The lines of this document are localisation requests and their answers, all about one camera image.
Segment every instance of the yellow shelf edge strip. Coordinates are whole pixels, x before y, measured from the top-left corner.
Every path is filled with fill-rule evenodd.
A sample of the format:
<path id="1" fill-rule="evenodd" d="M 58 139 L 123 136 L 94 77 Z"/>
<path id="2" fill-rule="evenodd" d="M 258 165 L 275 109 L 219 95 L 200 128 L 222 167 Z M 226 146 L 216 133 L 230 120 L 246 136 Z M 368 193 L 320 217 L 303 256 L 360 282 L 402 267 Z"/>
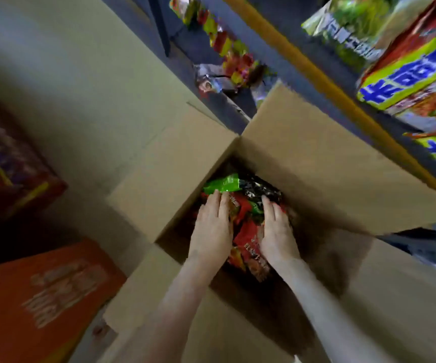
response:
<path id="1" fill-rule="evenodd" d="M 292 63 L 318 91 L 322 92 L 349 118 L 364 130 L 377 144 L 392 150 L 398 164 L 406 164 L 416 176 L 430 188 L 436 190 L 436 177 L 418 163 L 408 151 L 397 143 L 376 121 L 364 112 L 355 101 L 338 87 L 321 69 L 310 61 L 299 48 L 293 45 L 270 24 L 246 0 L 223 0 L 253 29 L 269 46 L 275 48 L 286 60 Z"/>

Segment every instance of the hand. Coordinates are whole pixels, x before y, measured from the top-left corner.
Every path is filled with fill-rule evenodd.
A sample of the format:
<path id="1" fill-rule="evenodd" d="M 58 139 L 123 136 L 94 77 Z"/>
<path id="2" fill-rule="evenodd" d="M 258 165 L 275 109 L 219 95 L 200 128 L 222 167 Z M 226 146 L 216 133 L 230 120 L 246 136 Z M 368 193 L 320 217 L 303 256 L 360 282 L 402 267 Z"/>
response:
<path id="1" fill-rule="evenodd" d="M 230 194 L 218 190 L 202 205 L 191 236 L 189 258 L 196 258 L 202 271 L 215 276 L 232 249 L 233 228 L 230 223 Z"/>
<path id="2" fill-rule="evenodd" d="M 277 270 L 289 260 L 300 259 L 300 253 L 287 214 L 266 196 L 262 196 L 262 201 L 265 225 L 260 249 L 270 265 Z"/>

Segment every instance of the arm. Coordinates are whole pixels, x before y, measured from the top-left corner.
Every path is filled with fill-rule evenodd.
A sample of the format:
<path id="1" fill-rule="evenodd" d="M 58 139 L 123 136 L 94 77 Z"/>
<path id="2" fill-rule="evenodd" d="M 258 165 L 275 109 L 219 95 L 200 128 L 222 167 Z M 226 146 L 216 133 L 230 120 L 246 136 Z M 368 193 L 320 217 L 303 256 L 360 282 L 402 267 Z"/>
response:
<path id="1" fill-rule="evenodd" d="M 228 193 L 216 191 L 198 213 L 190 250 L 161 303 L 130 337 L 116 362 L 181 361 L 191 322 L 232 247 Z"/>
<path id="2" fill-rule="evenodd" d="M 394 362 L 358 329 L 300 258 L 289 220 L 281 208 L 264 197 L 263 210 L 265 233 L 261 250 L 299 300 L 330 361 Z"/>

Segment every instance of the forearm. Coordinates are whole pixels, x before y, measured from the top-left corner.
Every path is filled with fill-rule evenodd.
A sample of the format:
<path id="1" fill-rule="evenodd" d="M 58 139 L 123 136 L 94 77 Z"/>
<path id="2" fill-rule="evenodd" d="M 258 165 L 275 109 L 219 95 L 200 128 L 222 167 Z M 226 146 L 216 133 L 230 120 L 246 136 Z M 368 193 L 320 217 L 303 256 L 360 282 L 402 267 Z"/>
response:
<path id="1" fill-rule="evenodd" d="M 116 361 L 180 361 L 191 322 L 213 276 L 197 258 L 188 258 L 157 309 L 131 336 Z"/>
<path id="2" fill-rule="evenodd" d="M 393 362 L 382 348 L 358 329 L 304 261 L 293 259 L 278 269 L 297 296 L 331 361 Z"/>

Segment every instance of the beige floor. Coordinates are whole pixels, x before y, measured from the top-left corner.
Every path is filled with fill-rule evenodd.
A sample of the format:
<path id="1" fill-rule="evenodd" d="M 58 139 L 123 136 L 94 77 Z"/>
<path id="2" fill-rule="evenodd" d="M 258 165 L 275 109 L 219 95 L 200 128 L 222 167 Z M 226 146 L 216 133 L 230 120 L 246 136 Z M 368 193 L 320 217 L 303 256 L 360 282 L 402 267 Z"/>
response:
<path id="1" fill-rule="evenodd" d="M 186 102 L 211 112 L 100 0 L 0 0 L 0 100 L 70 185 L 48 216 L 129 274 L 147 244 L 107 194 Z"/>

